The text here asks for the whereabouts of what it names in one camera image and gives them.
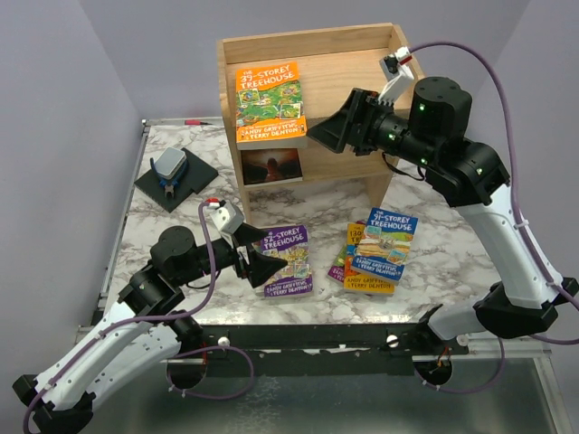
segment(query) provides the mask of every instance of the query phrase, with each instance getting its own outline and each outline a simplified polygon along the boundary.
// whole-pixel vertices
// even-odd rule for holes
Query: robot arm
[[[253,249],[252,244],[267,232],[245,224],[235,205],[211,203],[210,208],[222,235],[211,242],[217,270],[233,266],[239,278],[247,278],[256,288],[287,265],[283,259],[265,257]],[[246,250],[248,260],[239,250]],[[135,319],[183,313],[173,312],[185,298],[180,286],[207,274],[207,246],[198,247],[191,231],[175,226],[161,233],[151,248],[151,261],[133,275],[99,323],[52,367],[38,375],[23,375],[14,383],[25,405],[38,400],[33,419],[41,433],[78,433],[101,403],[153,364],[201,348],[202,327],[189,315]],[[118,323],[122,325],[109,331]],[[70,363],[70,369],[51,384]]]
[[[514,219],[507,169],[494,149],[464,136],[472,103],[469,93],[448,78],[425,78],[414,87],[410,117],[394,114],[394,101],[410,84],[400,78],[412,77],[403,65],[408,55],[401,49],[383,60],[395,83],[380,95],[353,89],[344,106],[310,128],[308,136],[335,153],[350,145],[357,156],[379,150],[418,165],[425,181],[479,236],[501,282],[481,300],[429,312],[430,329],[440,339],[484,330],[505,338],[545,332],[557,317],[555,306],[564,302],[553,283],[574,296],[577,282],[562,278],[541,249],[537,248],[539,256],[553,283],[533,260]]]

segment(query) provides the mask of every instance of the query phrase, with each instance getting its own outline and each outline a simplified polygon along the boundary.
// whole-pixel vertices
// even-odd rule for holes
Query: gray wall
[[[0,14],[0,427],[12,393],[72,346],[95,307],[140,117],[76,0]]]
[[[493,61],[528,0],[80,0],[135,106],[146,118],[219,115],[215,41],[257,33],[392,22],[411,42],[447,38]],[[476,91],[467,55],[420,54],[425,71]]]
[[[512,109],[523,212],[552,263],[576,278],[577,19],[576,0],[532,0],[497,62]],[[475,98],[472,125],[472,134],[498,148],[507,161],[504,124],[490,80]],[[569,306],[559,310],[561,317],[549,334],[579,337],[579,313]],[[565,405],[579,432],[579,346],[559,346],[554,352]]]

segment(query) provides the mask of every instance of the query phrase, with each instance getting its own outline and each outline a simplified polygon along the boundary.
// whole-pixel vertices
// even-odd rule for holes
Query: pliers
[[[170,180],[165,179],[163,176],[159,174],[159,172],[155,168],[155,160],[152,157],[149,160],[149,162],[151,164],[151,170],[155,173],[155,175],[157,175],[157,178],[159,179],[159,186],[165,189],[165,197],[168,198],[169,196],[171,196],[171,199],[173,199],[175,197],[175,188],[179,186],[179,180],[183,178],[183,175],[187,171],[187,164],[188,164],[187,160],[183,162],[181,167],[179,167],[179,170],[177,170],[175,176],[173,176]]]

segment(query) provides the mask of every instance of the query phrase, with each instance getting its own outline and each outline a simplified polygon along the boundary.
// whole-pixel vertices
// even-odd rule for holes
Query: marble tabletop
[[[190,228],[199,244],[203,233],[197,206],[210,196],[231,200],[237,196],[235,174],[223,127],[156,126],[149,132],[143,162],[157,158],[168,147],[186,146],[212,165],[219,176],[200,195],[191,195],[172,213],[165,212],[135,189],[119,245],[109,287],[107,308],[116,300],[131,275],[149,259],[158,235],[173,225]],[[142,164],[138,175],[148,169]],[[392,323],[417,320],[430,307],[451,304],[484,294],[498,281],[488,255],[470,226],[427,183],[395,175],[382,207],[419,218],[413,250],[403,279],[392,296],[345,292],[327,278],[327,270],[345,242],[346,224],[365,220],[370,203],[357,180],[309,184],[252,193],[253,224],[258,227],[286,223],[305,224],[310,241],[315,293],[309,297],[265,299],[247,280],[226,269],[214,296],[195,319],[211,325],[288,325]],[[210,227],[213,238],[217,231]],[[195,284],[201,286],[204,280]],[[183,288],[179,308],[195,307],[204,290]]]

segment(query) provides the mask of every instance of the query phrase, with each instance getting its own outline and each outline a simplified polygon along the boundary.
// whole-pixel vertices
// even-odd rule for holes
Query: wooden shelf
[[[378,153],[356,157],[351,152],[334,154],[311,140],[299,149],[303,180],[274,185],[243,185],[241,154],[235,139],[235,72],[240,68],[296,61],[299,67],[308,127],[334,114],[352,88],[382,90],[385,78],[379,61],[408,45],[396,24],[371,24],[305,32],[275,33],[219,41],[220,101],[223,123],[247,220],[251,221],[249,191],[283,188],[339,179],[364,178],[372,205],[379,205],[392,172]],[[418,61],[409,66],[415,80],[424,75]],[[407,116],[413,89],[396,101],[394,109]]]

